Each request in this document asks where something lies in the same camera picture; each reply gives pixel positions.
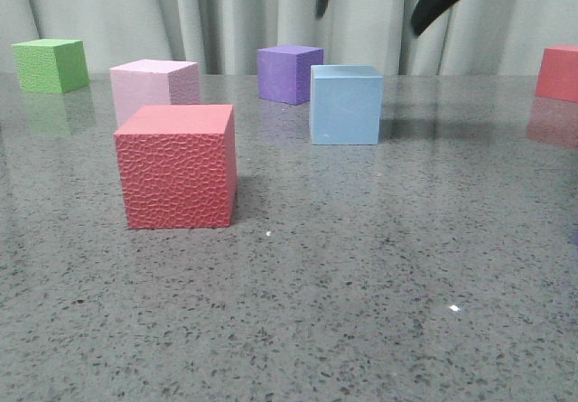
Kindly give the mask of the light blue foam cube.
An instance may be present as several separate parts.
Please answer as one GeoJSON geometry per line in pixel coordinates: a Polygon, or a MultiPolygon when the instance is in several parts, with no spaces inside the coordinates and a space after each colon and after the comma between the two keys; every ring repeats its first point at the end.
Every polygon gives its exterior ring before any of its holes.
{"type": "Polygon", "coordinates": [[[311,66],[311,142],[377,144],[382,98],[383,76],[372,66],[311,66]]]}

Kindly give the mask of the green foam cube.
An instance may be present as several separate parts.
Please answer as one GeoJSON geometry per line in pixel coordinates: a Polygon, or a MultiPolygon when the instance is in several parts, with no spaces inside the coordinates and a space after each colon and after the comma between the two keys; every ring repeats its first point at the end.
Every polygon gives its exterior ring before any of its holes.
{"type": "Polygon", "coordinates": [[[39,39],[11,48],[24,92],[67,93],[89,84],[82,40],[39,39]]]}

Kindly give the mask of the red foam cube far right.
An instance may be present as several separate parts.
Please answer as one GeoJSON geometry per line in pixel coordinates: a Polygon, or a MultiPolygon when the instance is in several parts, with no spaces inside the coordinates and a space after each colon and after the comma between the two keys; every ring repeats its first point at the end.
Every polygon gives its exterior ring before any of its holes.
{"type": "Polygon", "coordinates": [[[561,44],[544,49],[535,95],[577,102],[578,48],[561,44]]]}

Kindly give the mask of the red textured foam cube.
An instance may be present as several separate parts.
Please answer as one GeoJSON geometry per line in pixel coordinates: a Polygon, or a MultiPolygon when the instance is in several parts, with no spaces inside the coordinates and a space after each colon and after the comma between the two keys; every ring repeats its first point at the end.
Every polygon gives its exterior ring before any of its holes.
{"type": "Polygon", "coordinates": [[[230,225],[238,186],[232,105],[144,106],[114,141],[130,229],[230,225]]]}

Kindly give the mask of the purple foam cube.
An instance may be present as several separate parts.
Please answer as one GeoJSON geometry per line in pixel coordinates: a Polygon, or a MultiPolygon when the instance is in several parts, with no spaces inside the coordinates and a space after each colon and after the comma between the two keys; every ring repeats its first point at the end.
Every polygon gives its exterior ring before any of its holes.
{"type": "Polygon", "coordinates": [[[259,97],[300,105],[310,101],[311,66],[324,63],[324,49],[278,45],[256,52],[259,97]]]}

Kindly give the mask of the grey-green curtain backdrop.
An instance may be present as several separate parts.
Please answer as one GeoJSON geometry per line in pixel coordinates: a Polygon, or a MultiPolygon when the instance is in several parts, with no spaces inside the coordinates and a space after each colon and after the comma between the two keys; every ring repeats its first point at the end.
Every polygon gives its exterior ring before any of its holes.
{"type": "Polygon", "coordinates": [[[1,69],[11,47],[80,39],[93,72],[137,59],[195,61],[212,74],[252,74],[266,46],[319,46],[335,64],[385,75],[534,75],[543,50],[577,41],[577,0],[462,0],[422,35],[418,0],[1,0],[1,69]]]}

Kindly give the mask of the pink foam cube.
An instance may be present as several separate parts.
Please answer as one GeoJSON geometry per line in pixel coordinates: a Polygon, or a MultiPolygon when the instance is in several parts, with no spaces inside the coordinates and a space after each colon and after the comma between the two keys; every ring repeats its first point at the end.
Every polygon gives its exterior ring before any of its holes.
{"type": "Polygon", "coordinates": [[[193,61],[141,59],[109,70],[117,125],[147,105],[200,104],[200,70],[193,61]]]}

